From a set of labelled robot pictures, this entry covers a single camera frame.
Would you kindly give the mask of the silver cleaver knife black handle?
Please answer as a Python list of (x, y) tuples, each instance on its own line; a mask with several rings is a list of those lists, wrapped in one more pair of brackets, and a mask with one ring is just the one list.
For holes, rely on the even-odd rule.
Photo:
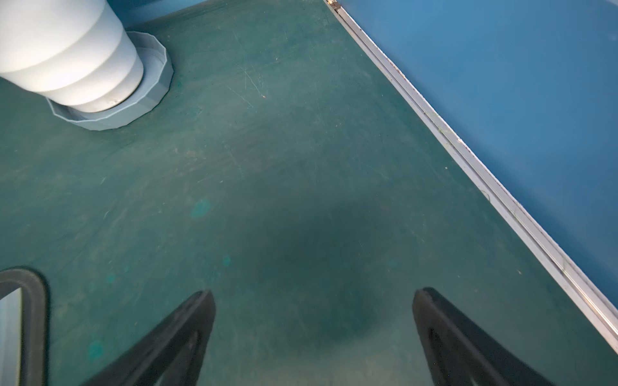
[(1, 299), (1, 385), (20, 385), (22, 305), (21, 289)]

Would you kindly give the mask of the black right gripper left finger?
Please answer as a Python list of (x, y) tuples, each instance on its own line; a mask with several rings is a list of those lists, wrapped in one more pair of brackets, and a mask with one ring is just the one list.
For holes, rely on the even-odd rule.
[(212, 292), (196, 292), (85, 384), (197, 384), (215, 317)]

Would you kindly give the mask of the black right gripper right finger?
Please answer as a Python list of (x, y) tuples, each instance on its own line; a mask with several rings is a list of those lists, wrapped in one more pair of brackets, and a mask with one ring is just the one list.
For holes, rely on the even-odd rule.
[(436, 289), (415, 292), (412, 313), (435, 385), (550, 385)]

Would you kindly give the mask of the dark grey cutting board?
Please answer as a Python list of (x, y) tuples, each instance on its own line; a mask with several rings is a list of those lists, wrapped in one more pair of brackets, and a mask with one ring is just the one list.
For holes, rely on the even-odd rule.
[(49, 299), (46, 281), (35, 270), (12, 268), (1, 272), (1, 299), (22, 291), (22, 352), (20, 385), (48, 382)]

